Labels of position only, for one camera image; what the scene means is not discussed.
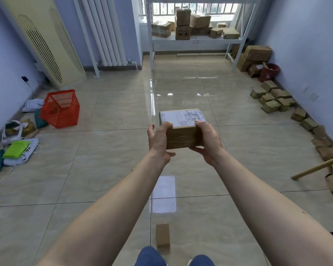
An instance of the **forearm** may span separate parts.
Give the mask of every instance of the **forearm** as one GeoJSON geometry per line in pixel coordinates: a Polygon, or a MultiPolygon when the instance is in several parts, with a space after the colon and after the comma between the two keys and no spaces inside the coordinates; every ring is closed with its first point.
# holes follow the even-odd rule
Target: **forearm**
{"type": "Polygon", "coordinates": [[[310,215],[226,151],[214,167],[273,265],[333,265],[333,237],[310,215]]]}
{"type": "Polygon", "coordinates": [[[129,237],[163,168],[163,161],[149,152],[125,179],[63,232],[45,259],[64,262],[64,266],[111,265],[129,237]]]}

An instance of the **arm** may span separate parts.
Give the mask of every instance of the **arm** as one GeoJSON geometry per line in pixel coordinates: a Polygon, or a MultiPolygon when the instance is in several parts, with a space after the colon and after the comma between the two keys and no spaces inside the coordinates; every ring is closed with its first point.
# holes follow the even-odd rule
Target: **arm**
{"type": "Polygon", "coordinates": [[[112,265],[146,205],[164,166],[175,153],[166,152],[164,122],[148,129],[149,152],[120,183],[80,215],[58,238],[38,266],[112,265]]]}
{"type": "Polygon", "coordinates": [[[196,125],[202,130],[205,147],[192,150],[215,168],[270,263],[333,265],[333,236],[229,155],[211,125],[196,125]]]}

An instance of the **barcode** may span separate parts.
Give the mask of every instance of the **barcode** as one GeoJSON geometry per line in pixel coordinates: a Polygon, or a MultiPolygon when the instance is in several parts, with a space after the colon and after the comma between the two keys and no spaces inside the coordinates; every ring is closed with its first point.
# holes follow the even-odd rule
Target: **barcode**
{"type": "Polygon", "coordinates": [[[200,118],[198,112],[197,112],[197,111],[194,111],[194,113],[195,113],[196,118],[197,118],[198,120],[201,120],[201,118],[200,118]]]}

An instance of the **hand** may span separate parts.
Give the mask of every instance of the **hand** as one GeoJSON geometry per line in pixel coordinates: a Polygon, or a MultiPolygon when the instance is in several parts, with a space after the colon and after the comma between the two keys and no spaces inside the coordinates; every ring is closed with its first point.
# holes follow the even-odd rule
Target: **hand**
{"type": "Polygon", "coordinates": [[[164,160],[164,165],[166,165],[170,161],[171,157],[175,156],[174,152],[166,151],[166,131],[167,129],[172,128],[172,123],[164,121],[156,132],[154,132],[154,124],[151,124],[147,131],[149,140],[149,152],[151,152],[153,155],[160,156],[164,160]]]}
{"type": "Polygon", "coordinates": [[[225,151],[221,142],[221,136],[211,124],[205,121],[195,120],[195,125],[202,131],[204,148],[190,147],[190,149],[200,153],[209,165],[215,166],[217,157],[225,151]]]}

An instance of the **white metal shelving unit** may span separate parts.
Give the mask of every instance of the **white metal shelving unit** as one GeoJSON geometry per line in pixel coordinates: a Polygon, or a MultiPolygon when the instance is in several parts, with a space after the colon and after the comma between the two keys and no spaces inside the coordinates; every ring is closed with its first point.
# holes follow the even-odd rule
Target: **white metal shelving unit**
{"type": "Polygon", "coordinates": [[[250,29],[253,25],[254,19],[256,18],[258,8],[260,6],[261,0],[146,0],[146,14],[147,14],[147,25],[148,25],[148,38],[149,38],[149,52],[151,59],[151,70],[154,71],[154,45],[155,44],[165,44],[165,43],[185,43],[185,44],[198,44],[198,43],[215,43],[215,44],[223,44],[228,45],[226,58],[230,57],[229,51],[231,49],[231,44],[239,44],[238,54],[233,61],[233,69],[236,67],[237,62],[239,60],[240,54],[244,47],[246,38],[249,35],[250,29]],[[244,17],[244,7],[245,4],[253,4],[253,10],[249,19],[249,22],[245,29],[242,29],[240,32],[239,39],[223,39],[222,37],[213,39],[208,36],[191,36],[190,40],[175,40],[175,34],[172,33],[168,38],[162,38],[157,36],[152,36],[152,22],[153,22],[153,3],[204,3],[204,4],[241,4],[241,21],[243,22],[244,17]]]}

